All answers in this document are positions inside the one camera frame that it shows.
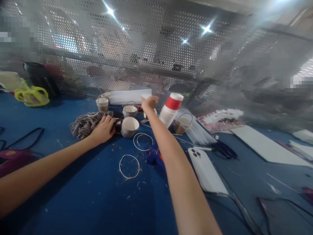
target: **wire handle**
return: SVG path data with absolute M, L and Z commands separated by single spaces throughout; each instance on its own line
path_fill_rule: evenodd
M 136 107 L 137 104 L 135 103 L 135 101 L 128 101 L 128 102 L 125 104 L 125 106 L 128 105 L 129 102 L 134 102 L 134 104 L 135 104 L 134 106 Z
M 184 124 L 184 126 L 189 126 L 189 127 L 190 127 L 191 124 L 192 124 L 192 121 L 193 121 L 193 115 L 192 115 L 191 113 L 183 113 L 182 115 L 184 115 L 184 114 L 189 114 L 189 115 L 191 115 L 190 125 L 185 125 L 185 124 Z

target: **stack of paper cups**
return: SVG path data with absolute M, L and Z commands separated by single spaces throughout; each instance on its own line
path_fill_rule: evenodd
M 159 118 L 166 125 L 167 128 L 169 128 L 175 116 L 177 115 L 183 98 L 184 97 L 180 94 L 172 93 L 165 105 L 163 106 Z

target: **black strap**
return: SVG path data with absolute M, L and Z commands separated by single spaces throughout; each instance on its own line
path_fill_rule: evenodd
M 2 146 L 1 146 L 0 150 L 3 150 L 4 147 L 6 146 L 7 142 L 5 140 L 0 140 L 0 142 L 2 142 Z
M 31 144 L 30 146 L 28 146 L 27 148 L 24 148 L 24 149 L 16 149 L 16 150 L 26 150 L 26 149 L 30 149 L 30 148 L 33 147 L 35 144 L 37 144 L 37 142 L 40 140 L 40 138 L 41 138 L 41 136 L 42 136 L 42 134 L 43 134 L 43 131 L 44 131 L 44 129 L 43 129 L 42 127 L 38 127 L 38 128 L 36 128 L 36 129 L 32 130 L 30 133 L 24 135 L 22 138 L 18 139 L 18 140 L 15 141 L 13 144 L 11 144 L 11 145 L 9 145 L 9 146 L 7 146 L 7 147 L 4 147 L 4 146 L 5 146 L 5 144 L 4 144 L 4 145 L 3 145 L 3 150 L 10 149 L 11 146 L 13 146 L 13 145 L 17 144 L 18 142 L 24 140 L 26 137 L 30 136 L 32 133 L 34 133 L 34 132 L 37 131 L 37 130 L 40 130 L 40 133 L 39 133 L 37 139 L 34 141 L 34 143 L 32 143 L 32 144 Z

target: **yarn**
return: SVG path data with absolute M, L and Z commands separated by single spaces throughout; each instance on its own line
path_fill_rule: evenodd
M 107 115 L 113 116 L 113 112 L 93 112 L 78 116 L 76 120 L 69 125 L 72 135 L 78 140 L 83 140 L 92 133 L 102 117 Z

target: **perforated metal screen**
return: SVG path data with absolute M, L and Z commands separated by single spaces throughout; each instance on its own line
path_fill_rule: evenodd
M 15 42 L 0 69 L 26 78 L 23 62 L 44 63 L 63 93 L 151 88 L 160 106 L 183 94 L 196 116 L 238 108 L 284 129 L 311 125 L 312 42 L 253 16 L 165 0 L 8 0 L 2 15 Z

